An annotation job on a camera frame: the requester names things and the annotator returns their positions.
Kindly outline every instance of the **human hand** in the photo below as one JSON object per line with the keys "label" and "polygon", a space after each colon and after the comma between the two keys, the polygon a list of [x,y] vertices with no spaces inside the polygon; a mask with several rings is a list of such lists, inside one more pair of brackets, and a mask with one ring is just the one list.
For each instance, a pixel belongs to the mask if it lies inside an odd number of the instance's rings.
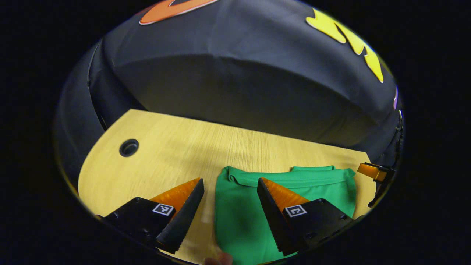
{"label": "human hand", "polygon": [[218,258],[207,257],[203,265],[232,265],[232,256],[228,253],[221,253]]}

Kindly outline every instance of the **table surface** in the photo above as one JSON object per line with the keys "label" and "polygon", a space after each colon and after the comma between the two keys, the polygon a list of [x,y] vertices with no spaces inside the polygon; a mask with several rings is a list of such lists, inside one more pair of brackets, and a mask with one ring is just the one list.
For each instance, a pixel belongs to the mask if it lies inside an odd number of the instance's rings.
{"label": "table surface", "polygon": [[[139,141],[130,157],[119,153],[128,139]],[[169,254],[201,264],[221,252],[214,234],[214,194],[222,168],[287,172],[292,166],[330,166],[354,171],[370,162],[366,153],[194,119],[131,109],[96,142],[79,177],[82,202],[106,216],[134,197],[146,199],[196,177],[204,196],[180,249]],[[375,193],[371,178],[358,173],[353,218],[364,215]]]}

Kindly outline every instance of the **orange graphic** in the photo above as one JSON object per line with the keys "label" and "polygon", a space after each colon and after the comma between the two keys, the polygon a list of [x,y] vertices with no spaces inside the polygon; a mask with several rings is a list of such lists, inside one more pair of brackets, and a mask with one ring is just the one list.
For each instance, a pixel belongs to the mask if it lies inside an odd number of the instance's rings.
{"label": "orange graphic", "polygon": [[170,17],[178,16],[192,10],[209,5],[218,0],[189,0],[181,4],[172,5],[175,0],[164,0],[152,7],[139,21],[141,25],[152,24]]}

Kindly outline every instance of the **folded shirt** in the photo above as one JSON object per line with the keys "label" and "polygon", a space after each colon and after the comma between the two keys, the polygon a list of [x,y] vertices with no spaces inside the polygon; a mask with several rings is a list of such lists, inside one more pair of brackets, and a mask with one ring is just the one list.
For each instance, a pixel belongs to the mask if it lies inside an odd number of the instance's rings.
{"label": "folded shirt", "polygon": [[250,173],[231,166],[216,181],[215,233],[233,265],[254,265],[284,258],[278,252],[257,194],[258,179],[274,181],[308,200],[324,198],[352,217],[357,190],[350,168],[298,167],[285,173]]}

